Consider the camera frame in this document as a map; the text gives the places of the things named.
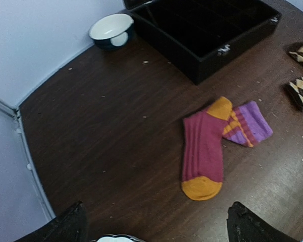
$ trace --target bowl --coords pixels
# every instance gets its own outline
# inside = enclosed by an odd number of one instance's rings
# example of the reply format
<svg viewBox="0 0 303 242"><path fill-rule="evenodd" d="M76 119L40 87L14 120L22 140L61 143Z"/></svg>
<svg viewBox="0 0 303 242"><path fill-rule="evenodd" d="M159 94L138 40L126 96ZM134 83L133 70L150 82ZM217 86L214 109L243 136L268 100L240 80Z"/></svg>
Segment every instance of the bowl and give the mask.
<svg viewBox="0 0 303 242"><path fill-rule="evenodd" d="M96 242L145 242L145 241L126 234L119 234L119 235L106 234L102 238L98 239Z"/></svg>
<svg viewBox="0 0 303 242"><path fill-rule="evenodd" d="M133 19L128 14L112 14L97 21L89 35L95 45L105 50L116 50L128 43L134 34Z"/></svg>

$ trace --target box compartment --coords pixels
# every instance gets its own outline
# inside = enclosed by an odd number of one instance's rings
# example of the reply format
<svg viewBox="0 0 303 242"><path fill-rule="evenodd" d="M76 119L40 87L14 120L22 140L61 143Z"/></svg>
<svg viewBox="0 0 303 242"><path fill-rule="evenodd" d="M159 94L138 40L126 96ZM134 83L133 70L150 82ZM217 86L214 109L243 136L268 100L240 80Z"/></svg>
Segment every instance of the box compartment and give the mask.
<svg viewBox="0 0 303 242"><path fill-rule="evenodd" d="M135 30L195 84L272 34L281 14L260 0L127 0Z"/></svg>

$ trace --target dark wood floor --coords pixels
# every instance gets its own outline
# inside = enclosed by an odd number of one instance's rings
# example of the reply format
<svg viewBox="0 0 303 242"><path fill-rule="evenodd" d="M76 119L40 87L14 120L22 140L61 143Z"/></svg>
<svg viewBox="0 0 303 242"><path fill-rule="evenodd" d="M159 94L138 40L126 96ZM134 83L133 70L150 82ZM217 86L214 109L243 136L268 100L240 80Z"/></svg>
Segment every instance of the dark wood floor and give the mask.
<svg viewBox="0 0 303 242"><path fill-rule="evenodd" d="M276 33L199 86L138 39L117 52L90 48L21 105L30 151L57 214L82 200L91 238L228 241L227 210L241 201L303 238L303 113L281 89L303 75L283 51L303 41L303 13L266 1L284 14ZM253 149L223 141L223 188L195 202L180 189L181 120L221 95L234 105L257 101L274 135Z"/></svg>

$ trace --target debris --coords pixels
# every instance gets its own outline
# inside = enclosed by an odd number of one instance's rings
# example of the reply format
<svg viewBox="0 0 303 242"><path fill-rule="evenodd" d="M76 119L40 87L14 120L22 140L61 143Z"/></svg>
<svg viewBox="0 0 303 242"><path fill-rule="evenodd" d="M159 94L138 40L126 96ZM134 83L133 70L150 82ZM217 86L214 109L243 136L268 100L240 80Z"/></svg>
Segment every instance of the debris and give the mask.
<svg viewBox="0 0 303 242"><path fill-rule="evenodd" d="M273 112L271 112L274 117L277 117Z"/></svg>

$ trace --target metal latch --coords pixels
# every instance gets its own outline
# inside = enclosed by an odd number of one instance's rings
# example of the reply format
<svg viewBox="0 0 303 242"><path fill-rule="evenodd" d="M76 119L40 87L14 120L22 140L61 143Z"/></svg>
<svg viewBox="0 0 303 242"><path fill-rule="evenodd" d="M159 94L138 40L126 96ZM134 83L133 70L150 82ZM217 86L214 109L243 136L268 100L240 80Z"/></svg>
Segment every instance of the metal latch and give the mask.
<svg viewBox="0 0 303 242"><path fill-rule="evenodd" d="M218 56L226 56L230 51L230 44L226 44L223 48L218 49Z"/></svg>
<svg viewBox="0 0 303 242"><path fill-rule="evenodd" d="M277 24L278 23L278 18L277 17L273 17L272 19L271 19L271 23L272 24Z"/></svg>

